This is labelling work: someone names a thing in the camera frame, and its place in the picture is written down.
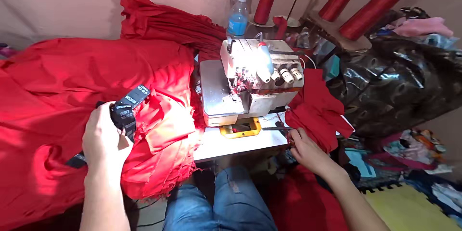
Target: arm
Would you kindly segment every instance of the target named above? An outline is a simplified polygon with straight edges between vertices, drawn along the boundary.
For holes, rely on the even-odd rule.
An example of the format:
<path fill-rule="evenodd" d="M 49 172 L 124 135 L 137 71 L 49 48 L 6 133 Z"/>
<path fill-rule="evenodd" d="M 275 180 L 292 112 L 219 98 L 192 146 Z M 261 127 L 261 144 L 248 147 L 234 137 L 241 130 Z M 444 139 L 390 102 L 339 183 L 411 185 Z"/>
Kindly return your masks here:
<path fill-rule="evenodd" d="M 88 119 L 82 148 L 88 164 L 80 231 L 128 231 L 120 177 L 133 144 L 114 126 L 106 103 Z"/>
<path fill-rule="evenodd" d="M 347 172 L 324 153 L 302 128 L 291 130 L 295 142 L 292 155 L 299 163 L 321 176 L 337 197 L 351 231 L 390 231 L 356 189 Z"/>

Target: jeans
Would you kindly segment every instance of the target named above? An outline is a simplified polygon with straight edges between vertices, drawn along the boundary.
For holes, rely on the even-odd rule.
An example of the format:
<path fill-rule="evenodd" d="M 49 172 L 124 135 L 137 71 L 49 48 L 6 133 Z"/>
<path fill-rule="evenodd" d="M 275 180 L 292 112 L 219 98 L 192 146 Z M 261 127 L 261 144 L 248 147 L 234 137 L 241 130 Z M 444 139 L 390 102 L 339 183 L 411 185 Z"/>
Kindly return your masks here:
<path fill-rule="evenodd" d="M 172 192 L 164 231 L 276 231 L 273 217 L 243 167 L 228 168 L 215 180 L 213 208 L 204 194 L 185 184 Z"/>

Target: yellow foam mat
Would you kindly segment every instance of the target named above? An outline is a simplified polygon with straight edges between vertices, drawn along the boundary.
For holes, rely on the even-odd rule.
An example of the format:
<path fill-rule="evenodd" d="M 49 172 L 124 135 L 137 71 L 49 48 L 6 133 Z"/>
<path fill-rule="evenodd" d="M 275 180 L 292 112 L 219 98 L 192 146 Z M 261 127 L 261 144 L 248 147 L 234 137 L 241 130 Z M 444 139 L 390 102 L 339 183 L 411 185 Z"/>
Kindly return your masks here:
<path fill-rule="evenodd" d="M 425 194 L 406 184 L 365 196 L 391 231 L 461 231 Z"/>

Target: bottle label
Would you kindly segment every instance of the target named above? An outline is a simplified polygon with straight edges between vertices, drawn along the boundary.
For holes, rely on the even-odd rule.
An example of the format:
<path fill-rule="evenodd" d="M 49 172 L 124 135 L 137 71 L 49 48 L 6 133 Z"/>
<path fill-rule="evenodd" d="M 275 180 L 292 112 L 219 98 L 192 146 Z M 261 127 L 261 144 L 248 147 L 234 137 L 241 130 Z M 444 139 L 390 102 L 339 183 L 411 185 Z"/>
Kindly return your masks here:
<path fill-rule="evenodd" d="M 228 33 L 235 35 L 235 36 L 241 36 L 245 33 L 246 26 L 247 26 L 246 19 L 243 19 L 242 21 L 239 21 L 239 22 L 229 19 Z"/>

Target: hand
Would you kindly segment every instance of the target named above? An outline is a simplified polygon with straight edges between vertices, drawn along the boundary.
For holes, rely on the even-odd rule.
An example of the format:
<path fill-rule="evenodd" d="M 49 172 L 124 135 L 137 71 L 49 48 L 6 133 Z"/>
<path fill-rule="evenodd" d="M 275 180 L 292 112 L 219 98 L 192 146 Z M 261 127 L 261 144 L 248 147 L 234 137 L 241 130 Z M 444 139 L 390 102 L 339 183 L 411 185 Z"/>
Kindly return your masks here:
<path fill-rule="evenodd" d="M 344 172 L 319 146 L 305 133 L 303 128 L 289 131 L 295 142 L 290 151 L 297 161 L 315 174 L 327 178 L 329 175 Z"/>
<path fill-rule="evenodd" d="M 125 130 L 120 131 L 111 120 L 109 107 L 114 103 L 105 103 L 91 113 L 82 148 L 89 172 L 103 170 L 120 177 L 133 143 L 125 136 Z"/>

